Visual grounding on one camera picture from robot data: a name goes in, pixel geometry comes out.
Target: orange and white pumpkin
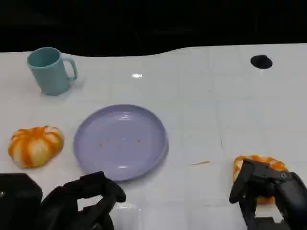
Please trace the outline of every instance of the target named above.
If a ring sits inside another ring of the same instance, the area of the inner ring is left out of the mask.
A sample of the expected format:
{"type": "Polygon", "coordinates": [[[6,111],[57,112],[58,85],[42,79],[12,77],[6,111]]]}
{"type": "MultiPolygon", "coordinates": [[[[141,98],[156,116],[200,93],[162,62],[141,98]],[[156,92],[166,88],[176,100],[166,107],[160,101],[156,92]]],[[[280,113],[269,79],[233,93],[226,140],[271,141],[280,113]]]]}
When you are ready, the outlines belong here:
{"type": "MultiPolygon", "coordinates": [[[[234,177],[233,177],[234,182],[239,175],[239,172],[241,170],[244,159],[250,159],[252,161],[259,161],[259,162],[263,162],[263,163],[268,163],[268,164],[270,164],[270,167],[272,169],[275,169],[275,170],[278,170],[278,171],[288,171],[288,169],[287,169],[287,167],[285,166],[284,163],[282,163],[281,161],[275,160],[272,157],[261,157],[261,156],[258,156],[258,155],[239,156],[235,159],[235,163],[234,163],[234,177]]],[[[257,199],[258,204],[271,204],[271,203],[274,203],[274,202],[275,202],[274,197],[258,198],[257,199]]]]}
{"type": "Polygon", "coordinates": [[[33,168],[44,165],[63,146],[63,135],[56,127],[19,129],[12,136],[8,153],[19,167],[33,168]]]}

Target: white table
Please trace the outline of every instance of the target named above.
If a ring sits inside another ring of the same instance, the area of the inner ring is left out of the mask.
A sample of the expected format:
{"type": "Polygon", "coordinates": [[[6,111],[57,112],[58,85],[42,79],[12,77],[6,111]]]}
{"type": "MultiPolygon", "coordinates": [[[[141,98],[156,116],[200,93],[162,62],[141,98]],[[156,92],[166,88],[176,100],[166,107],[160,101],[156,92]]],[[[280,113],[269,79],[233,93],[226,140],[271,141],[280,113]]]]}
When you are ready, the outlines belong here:
{"type": "MultiPolygon", "coordinates": [[[[72,56],[79,78],[58,97],[40,94],[26,66],[28,54],[0,54],[0,173],[26,172],[44,195],[83,175],[73,156],[74,133],[89,114],[111,104],[148,108],[169,134],[165,162],[122,184],[128,204],[140,209],[140,229],[246,229],[238,205],[228,203],[233,160],[240,154],[282,160],[307,183],[307,45],[195,47],[146,57],[72,56]],[[250,64],[259,54],[272,59],[272,68],[250,64]],[[7,154],[11,135],[44,125],[63,131],[62,153],[45,167],[18,169],[7,154]],[[200,161],[211,162],[191,166],[200,161]]],[[[281,219],[273,206],[259,208],[259,214],[281,219]]],[[[129,229],[125,224],[120,228],[129,229]]]]}

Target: food crumb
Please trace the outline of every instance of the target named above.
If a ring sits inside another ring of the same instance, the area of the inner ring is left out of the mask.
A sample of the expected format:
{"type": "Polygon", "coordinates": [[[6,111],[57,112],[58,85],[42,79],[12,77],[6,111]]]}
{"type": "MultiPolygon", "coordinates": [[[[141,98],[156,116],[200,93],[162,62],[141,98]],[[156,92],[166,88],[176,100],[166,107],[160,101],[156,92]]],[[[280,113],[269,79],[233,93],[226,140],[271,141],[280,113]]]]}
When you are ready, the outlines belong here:
{"type": "Polygon", "coordinates": [[[202,162],[199,162],[199,163],[196,163],[196,164],[191,164],[191,166],[200,165],[200,164],[208,164],[208,163],[210,163],[210,161],[202,161],[202,162]]]}

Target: mug handle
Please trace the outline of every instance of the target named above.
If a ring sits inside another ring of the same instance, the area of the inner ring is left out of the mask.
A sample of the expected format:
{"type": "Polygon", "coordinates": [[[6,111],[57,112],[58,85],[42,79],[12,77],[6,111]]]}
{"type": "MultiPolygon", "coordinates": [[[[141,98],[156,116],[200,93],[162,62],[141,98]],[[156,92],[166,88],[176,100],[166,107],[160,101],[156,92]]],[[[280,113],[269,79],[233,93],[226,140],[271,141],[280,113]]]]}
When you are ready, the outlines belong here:
{"type": "Polygon", "coordinates": [[[69,80],[73,80],[73,81],[76,80],[77,76],[78,76],[78,71],[77,71],[77,67],[76,67],[75,61],[72,58],[70,58],[70,57],[64,57],[63,61],[70,62],[71,66],[72,66],[72,69],[73,69],[74,76],[72,78],[69,78],[69,80]]]}

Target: orange pumpkin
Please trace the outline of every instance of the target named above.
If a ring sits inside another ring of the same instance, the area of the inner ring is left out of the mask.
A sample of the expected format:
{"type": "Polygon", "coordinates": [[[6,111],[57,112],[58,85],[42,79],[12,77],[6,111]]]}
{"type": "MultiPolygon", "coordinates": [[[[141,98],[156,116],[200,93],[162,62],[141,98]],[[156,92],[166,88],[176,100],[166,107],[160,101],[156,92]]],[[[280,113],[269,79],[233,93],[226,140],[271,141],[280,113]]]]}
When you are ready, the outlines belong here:
{"type": "Polygon", "coordinates": [[[12,136],[8,153],[19,167],[33,168],[44,165],[63,146],[63,135],[56,127],[19,129],[12,136]]]}
{"type": "MultiPolygon", "coordinates": [[[[241,170],[242,164],[243,164],[243,159],[250,159],[253,161],[260,161],[260,162],[264,162],[264,163],[268,163],[270,164],[270,167],[272,169],[278,170],[278,171],[288,171],[288,169],[286,168],[285,164],[282,163],[281,161],[275,160],[272,157],[261,157],[258,155],[251,155],[251,156],[239,156],[235,159],[234,162],[234,181],[236,180],[236,178],[239,175],[239,172],[241,170]]],[[[271,197],[271,198],[258,198],[257,199],[257,203],[258,204],[271,204],[275,202],[275,198],[271,197]]]]}

